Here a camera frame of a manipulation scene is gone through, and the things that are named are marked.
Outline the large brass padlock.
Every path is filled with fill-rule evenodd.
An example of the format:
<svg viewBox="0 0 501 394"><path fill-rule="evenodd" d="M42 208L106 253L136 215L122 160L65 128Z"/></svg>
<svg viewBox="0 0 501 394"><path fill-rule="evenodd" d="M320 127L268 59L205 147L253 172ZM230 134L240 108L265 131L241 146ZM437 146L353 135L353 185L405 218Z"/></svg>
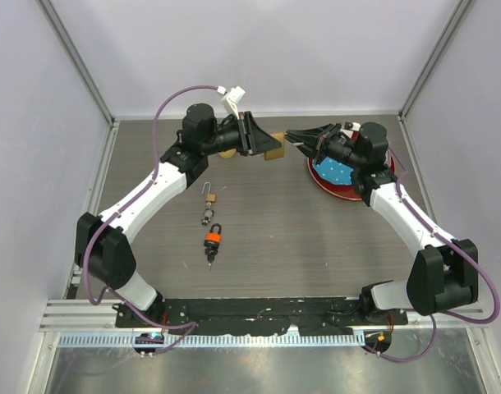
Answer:
<svg viewBox="0 0 501 394"><path fill-rule="evenodd" d="M271 134L270 136L278 142L278 146L266 152L264 154L264 160L271 161L283 158L285 154L285 134L283 132L276 132Z"/></svg>

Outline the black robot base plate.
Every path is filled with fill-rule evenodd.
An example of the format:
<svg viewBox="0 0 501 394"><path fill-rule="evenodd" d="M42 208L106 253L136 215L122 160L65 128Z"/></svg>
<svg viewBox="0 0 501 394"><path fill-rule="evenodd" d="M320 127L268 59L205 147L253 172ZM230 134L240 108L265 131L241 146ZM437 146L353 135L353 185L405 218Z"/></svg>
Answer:
<svg viewBox="0 0 501 394"><path fill-rule="evenodd" d="M147 317L171 334L183 334L196 323L194 335L282 336L291 327L303 337L351 333L355 326L403 326L399 309L374 310L363 300L346 297L167 299Z"/></svg>

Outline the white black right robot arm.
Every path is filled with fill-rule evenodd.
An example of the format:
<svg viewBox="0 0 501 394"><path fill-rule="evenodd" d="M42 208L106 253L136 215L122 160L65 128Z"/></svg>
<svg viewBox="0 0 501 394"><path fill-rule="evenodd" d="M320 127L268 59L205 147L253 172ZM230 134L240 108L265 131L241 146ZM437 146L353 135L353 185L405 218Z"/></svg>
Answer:
<svg viewBox="0 0 501 394"><path fill-rule="evenodd" d="M363 321L379 323L389 309L413 309L427 316L477 301L479 275L468 262L477 257L476 246L438 228L409 197L386 162L388 140L383 126L337 123L287 131L285 138L313 163L331 158L350 167L355 193L387 221L414 259L407 280L364 289L367 298L358 305Z"/></svg>

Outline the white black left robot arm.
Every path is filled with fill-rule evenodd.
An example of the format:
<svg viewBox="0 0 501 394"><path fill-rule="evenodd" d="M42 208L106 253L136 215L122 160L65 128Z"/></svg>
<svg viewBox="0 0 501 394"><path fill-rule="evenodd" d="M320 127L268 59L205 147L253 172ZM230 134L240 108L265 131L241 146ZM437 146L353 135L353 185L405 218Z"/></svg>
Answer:
<svg viewBox="0 0 501 394"><path fill-rule="evenodd" d="M201 176L209 156L231 149L254 156L282 150L283 143L263 131L250 112L218 121L208 104L193 104L176 142L157 157L154 170L118 203L98 215L84 213L77 222L77 265L133 305L144 327L161 321L162 296L138 273L131 243L166 203Z"/></svg>

